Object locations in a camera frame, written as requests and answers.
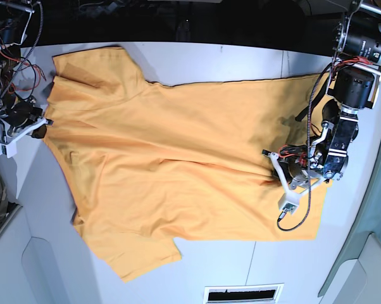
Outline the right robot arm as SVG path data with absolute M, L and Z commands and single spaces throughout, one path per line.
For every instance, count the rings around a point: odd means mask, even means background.
M 40 14 L 37 35 L 28 53 L 22 55 L 21 46 L 35 12 Z M 41 37 L 43 23 L 40 1 L 0 1 L 0 126 L 5 138 L 14 139 L 25 131 L 42 139 L 53 123 L 44 118 L 44 110 L 33 96 L 44 73 L 28 59 Z

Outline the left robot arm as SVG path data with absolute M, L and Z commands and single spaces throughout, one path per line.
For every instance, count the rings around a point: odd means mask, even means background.
M 336 28 L 329 74 L 314 87 L 308 106 L 296 117 L 311 118 L 323 97 L 322 129 L 302 145 L 287 144 L 272 158 L 273 176 L 291 189 L 307 188 L 310 179 L 340 179 L 348 165 L 348 146 L 358 135 L 358 112 L 372 109 L 381 82 L 381 1 L 351 1 Z

